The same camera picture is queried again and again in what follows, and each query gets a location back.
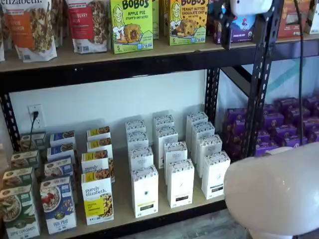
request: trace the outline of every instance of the bobo's logo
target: bobo's logo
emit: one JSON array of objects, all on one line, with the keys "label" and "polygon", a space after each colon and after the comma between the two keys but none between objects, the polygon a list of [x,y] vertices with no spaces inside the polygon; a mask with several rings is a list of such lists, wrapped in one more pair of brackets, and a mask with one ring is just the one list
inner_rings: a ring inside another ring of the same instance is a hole
[{"label": "bobo's logo", "polygon": [[134,7],[135,9],[143,6],[147,8],[149,6],[149,0],[124,0],[122,1],[123,9]]}]

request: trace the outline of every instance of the snack package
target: snack package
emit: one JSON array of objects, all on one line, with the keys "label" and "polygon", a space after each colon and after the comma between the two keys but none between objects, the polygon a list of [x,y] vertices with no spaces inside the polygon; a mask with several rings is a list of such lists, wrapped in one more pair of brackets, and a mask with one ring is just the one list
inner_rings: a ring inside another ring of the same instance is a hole
[{"label": "snack package", "polygon": [[74,52],[107,51],[108,0],[67,0]]}]

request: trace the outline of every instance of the granola bag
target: granola bag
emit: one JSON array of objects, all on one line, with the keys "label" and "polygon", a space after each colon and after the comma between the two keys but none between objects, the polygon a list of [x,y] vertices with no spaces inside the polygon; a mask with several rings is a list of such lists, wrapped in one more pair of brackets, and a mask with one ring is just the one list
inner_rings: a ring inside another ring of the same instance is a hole
[{"label": "granola bag", "polygon": [[51,25],[51,0],[3,0],[5,21],[23,62],[56,57]]},{"label": "granola bag", "polygon": [[108,0],[66,0],[76,53],[107,51]]}]

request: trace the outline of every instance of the white plastic object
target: white plastic object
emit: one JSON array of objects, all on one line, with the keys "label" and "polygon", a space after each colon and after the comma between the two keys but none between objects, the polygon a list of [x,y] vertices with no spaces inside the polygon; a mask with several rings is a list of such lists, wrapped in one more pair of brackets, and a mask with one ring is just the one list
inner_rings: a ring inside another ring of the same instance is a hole
[{"label": "white plastic object", "polygon": [[272,0],[230,0],[230,8],[235,16],[254,15],[268,12]]}]

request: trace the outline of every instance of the bobo's peanut butter chocolate chip box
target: bobo's peanut butter chocolate chip box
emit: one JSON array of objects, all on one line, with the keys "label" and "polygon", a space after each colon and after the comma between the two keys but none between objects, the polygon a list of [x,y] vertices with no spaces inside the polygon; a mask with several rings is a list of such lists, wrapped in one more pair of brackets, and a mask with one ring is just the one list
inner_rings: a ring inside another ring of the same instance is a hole
[{"label": "bobo's peanut butter chocolate chip box", "polygon": [[115,54],[153,49],[152,0],[111,0]]},{"label": "bobo's peanut butter chocolate chip box", "polygon": [[169,45],[204,43],[208,0],[169,0]]}]

